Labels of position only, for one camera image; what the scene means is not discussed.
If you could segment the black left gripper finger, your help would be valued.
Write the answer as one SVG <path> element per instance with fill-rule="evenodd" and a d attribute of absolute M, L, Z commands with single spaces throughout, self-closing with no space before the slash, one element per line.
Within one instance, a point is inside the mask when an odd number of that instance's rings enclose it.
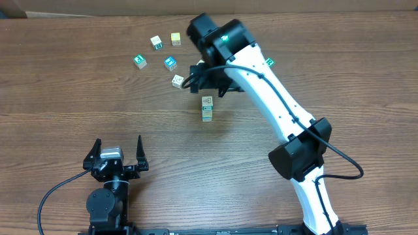
<path fill-rule="evenodd" d="M 138 141 L 137 141 L 136 158 L 137 158 L 136 171 L 137 172 L 148 171 L 149 164 L 148 164 L 148 160 L 146 158 L 145 152 L 144 152 L 144 148 L 142 145 L 142 138 L 140 135 L 138 136 Z"/>
<path fill-rule="evenodd" d="M 92 149 L 90 152 L 86 155 L 82 162 L 82 167 L 84 170 L 92 169 L 95 161 L 100 157 L 101 153 L 101 139 L 97 138 Z"/>

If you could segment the wooden block green side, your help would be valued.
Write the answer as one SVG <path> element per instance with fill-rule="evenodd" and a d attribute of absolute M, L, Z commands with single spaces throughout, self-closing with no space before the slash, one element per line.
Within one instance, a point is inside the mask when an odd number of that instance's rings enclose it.
<path fill-rule="evenodd" d="M 213 110 L 213 97 L 204 96 L 202 97 L 202 110 Z"/>

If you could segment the blue X letter block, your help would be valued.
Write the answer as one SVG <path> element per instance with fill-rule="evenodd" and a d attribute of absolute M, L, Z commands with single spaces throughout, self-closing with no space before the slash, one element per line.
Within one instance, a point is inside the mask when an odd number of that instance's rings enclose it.
<path fill-rule="evenodd" d="M 203 118 L 210 118 L 213 116 L 213 111 L 212 110 L 203 110 L 202 111 L 202 117 Z"/>

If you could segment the blue H letter block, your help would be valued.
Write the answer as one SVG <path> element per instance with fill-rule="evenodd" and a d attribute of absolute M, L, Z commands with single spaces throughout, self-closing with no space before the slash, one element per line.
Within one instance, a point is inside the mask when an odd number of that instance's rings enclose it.
<path fill-rule="evenodd" d="M 212 121 L 212 117 L 202 117 L 203 122 L 209 122 Z"/>

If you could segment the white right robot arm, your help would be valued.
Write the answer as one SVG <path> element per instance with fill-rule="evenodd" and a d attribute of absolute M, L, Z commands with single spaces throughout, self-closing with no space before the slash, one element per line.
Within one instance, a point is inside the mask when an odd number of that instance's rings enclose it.
<path fill-rule="evenodd" d="M 234 19 L 219 27 L 203 13 L 191 20 L 187 35 L 203 61 L 191 66 L 182 86 L 193 93 L 216 89 L 219 97 L 232 91 L 247 93 L 278 139 L 279 146 L 268 158 L 276 171 L 292 182 L 306 231 L 335 234 L 339 218 L 320 177 L 330 123 L 325 118 L 316 120 L 292 98 L 241 21 Z"/>

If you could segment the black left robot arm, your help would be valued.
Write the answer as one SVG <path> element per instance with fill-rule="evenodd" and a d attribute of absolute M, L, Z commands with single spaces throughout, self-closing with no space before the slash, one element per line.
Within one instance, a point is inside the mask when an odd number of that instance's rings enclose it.
<path fill-rule="evenodd" d="M 89 212 L 88 234 L 139 234 L 137 226 L 128 222 L 129 181 L 140 178 L 149 170 L 141 137 L 138 137 L 137 164 L 124 165 L 121 147 L 102 148 L 96 139 L 83 160 L 83 169 L 103 186 L 94 190 L 86 200 Z"/>

